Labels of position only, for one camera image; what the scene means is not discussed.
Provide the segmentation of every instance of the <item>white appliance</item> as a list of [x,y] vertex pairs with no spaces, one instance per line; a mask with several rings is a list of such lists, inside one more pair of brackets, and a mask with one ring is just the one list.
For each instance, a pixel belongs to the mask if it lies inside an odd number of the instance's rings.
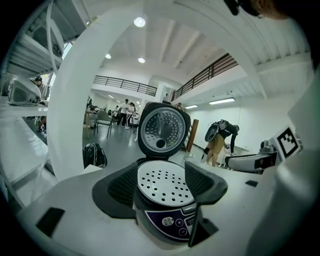
[[17,106],[36,106],[41,100],[41,92],[31,80],[17,76],[10,82],[8,103]]
[[[52,41],[53,54],[61,58],[62,55],[64,54],[64,40],[55,21],[51,18],[49,22],[50,22],[50,28],[51,28],[51,41]],[[34,29],[34,31],[31,34],[31,37],[34,40],[36,40],[40,45],[49,49],[46,25],[47,25],[47,22],[46,20],[44,20]]]

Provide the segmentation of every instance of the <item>button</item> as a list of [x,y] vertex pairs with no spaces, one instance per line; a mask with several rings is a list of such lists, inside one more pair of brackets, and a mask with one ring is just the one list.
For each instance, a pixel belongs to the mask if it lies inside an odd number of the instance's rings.
[[180,218],[177,218],[176,221],[175,221],[175,224],[178,226],[178,227],[182,227],[182,225],[184,224],[184,221]]
[[166,217],[162,219],[162,225],[166,227],[171,226],[174,222],[175,222],[174,219],[171,217]]
[[179,235],[184,237],[187,234],[187,230],[185,228],[180,228]]

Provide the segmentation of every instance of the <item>railing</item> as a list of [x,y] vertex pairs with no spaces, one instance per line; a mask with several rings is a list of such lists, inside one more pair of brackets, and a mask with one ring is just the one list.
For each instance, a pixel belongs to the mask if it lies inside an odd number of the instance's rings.
[[96,75],[93,80],[93,83],[98,85],[123,88],[138,93],[148,94],[151,96],[155,96],[157,92],[156,87],[147,84],[101,75]]
[[224,56],[216,60],[214,63],[206,67],[204,70],[202,70],[194,78],[192,78],[185,85],[183,85],[179,90],[175,91],[173,100],[176,100],[181,95],[184,95],[185,93],[201,85],[205,81],[208,81],[209,79],[237,65],[238,63],[235,61],[234,58],[232,58],[232,56],[229,53],[225,54]]

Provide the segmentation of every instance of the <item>chair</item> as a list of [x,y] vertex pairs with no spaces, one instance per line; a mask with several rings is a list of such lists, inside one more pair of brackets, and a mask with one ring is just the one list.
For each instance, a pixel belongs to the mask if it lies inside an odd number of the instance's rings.
[[99,125],[109,126],[106,137],[108,138],[109,131],[111,136],[111,128],[112,128],[112,118],[105,111],[99,111],[96,117],[93,135],[95,133],[99,133]]
[[135,114],[135,116],[131,117],[131,122],[129,123],[129,126],[131,128],[138,128],[140,121],[140,115],[138,113]]

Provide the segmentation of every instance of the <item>person bending over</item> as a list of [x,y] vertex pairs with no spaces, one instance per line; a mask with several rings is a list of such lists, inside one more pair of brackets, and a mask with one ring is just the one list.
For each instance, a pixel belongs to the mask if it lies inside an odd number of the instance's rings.
[[219,153],[223,146],[225,145],[225,139],[226,137],[232,135],[231,137],[231,143],[230,143],[230,149],[231,149],[231,155],[233,156],[235,154],[234,148],[235,148],[235,140],[238,135],[239,131],[239,126],[238,125],[233,125],[229,123],[228,121],[226,122],[226,126],[224,129],[219,129],[219,132],[217,135],[214,137],[212,141],[208,143],[207,148],[209,148],[208,155],[206,157],[206,164],[209,164],[210,158],[212,158],[212,166],[214,167],[217,163],[217,159],[219,156]]
[[129,100],[126,98],[126,99],[125,99],[125,102],[122,103],[122,105],[121,105],[120,118],[119,118],[118,121],[116,122],[116,126],[119,126],[119,125],[120,125],[121,119],[122,119],[122,126],[125,127],[125,125],[126,125],[127,110],[128,110],[128,108],[129,108],[128,101],[129,101]]

